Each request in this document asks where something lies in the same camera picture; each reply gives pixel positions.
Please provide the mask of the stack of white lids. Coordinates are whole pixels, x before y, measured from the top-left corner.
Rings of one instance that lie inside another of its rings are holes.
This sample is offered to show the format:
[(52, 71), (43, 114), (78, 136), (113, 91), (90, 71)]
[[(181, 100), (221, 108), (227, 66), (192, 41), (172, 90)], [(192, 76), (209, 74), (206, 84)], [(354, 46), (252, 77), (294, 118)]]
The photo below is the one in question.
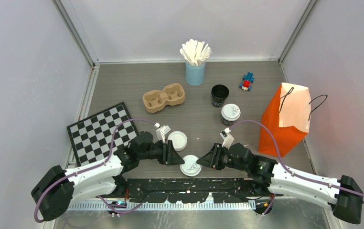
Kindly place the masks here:
[(173, 148), (179, 152), (187, 146), (187, 136), (181, 131), (173, 131), (168, 135), (168, 140), (172, 141)]

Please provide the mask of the black paper coffee cup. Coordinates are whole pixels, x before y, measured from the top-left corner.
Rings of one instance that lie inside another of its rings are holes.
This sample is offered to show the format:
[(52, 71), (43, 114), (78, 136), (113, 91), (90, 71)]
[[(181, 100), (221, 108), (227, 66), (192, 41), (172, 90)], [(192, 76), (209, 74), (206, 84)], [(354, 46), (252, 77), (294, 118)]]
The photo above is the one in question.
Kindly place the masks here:
[(232, 119), (232, 118), (226, 118), (224, 116), (221, 116), (221, 121), (226, 126), (233, 125), (236, 120), (237, 120), (237, 118)]

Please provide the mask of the white plastic cup lid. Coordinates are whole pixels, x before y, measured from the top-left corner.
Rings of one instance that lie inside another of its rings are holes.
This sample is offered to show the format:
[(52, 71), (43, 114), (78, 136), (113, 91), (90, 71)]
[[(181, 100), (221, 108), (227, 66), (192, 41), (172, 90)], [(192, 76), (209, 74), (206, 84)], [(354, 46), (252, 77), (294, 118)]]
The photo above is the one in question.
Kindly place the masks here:
[(221, 115), (227, 121), (236, 121), (241, 115), (241, 110), (236, 104), (226, 104), (221, 109)]

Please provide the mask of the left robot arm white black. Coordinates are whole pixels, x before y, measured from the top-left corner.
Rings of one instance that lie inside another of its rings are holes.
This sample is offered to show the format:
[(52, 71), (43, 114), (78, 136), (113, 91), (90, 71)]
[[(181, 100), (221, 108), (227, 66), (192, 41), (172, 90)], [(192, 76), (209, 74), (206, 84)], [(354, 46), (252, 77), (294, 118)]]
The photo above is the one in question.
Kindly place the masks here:
[(183, 165), (183, 158), (173, 142), (153, 141), (153, 135), (142, 131), (127, 146), (120, 146), (106, 159), (85, 166), (50, 168), (31, 191), (36, 204), (36, 222), (51, 221), (79, 202), (101, 195), (119, 198), (125, 194), (122, 174), (135, 169), (141, 160), (155, 159), (161, 165)]

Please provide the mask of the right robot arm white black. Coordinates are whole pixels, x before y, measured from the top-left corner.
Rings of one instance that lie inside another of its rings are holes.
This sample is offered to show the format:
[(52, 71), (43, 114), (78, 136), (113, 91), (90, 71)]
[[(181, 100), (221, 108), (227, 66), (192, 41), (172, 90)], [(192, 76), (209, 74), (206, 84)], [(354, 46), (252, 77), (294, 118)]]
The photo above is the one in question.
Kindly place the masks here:
[(274, 159), (253, 154), (236, 143), (229, 149), (215, 143), (197, 163), (216, 170), (225, 167), (244, 171), (253, 179), (252, 189), (259, 196), (279, 194), (296, 197), (331, 210), (333, 215), (351, 224), (360, 224), (363, 198), (356, 181), (321, 177), (293, 168), (284, 168)]

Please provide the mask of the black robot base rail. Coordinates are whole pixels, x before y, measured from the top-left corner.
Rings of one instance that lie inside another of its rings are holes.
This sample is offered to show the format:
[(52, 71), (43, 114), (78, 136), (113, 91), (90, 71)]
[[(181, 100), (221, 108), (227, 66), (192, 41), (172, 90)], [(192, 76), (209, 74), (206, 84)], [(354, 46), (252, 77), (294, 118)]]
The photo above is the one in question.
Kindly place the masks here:
[(271, 193), (249, 178), (127, 178), (104, 195), (134, 203), (203, 203), (210, 196), (214, 203), (242, 203)]

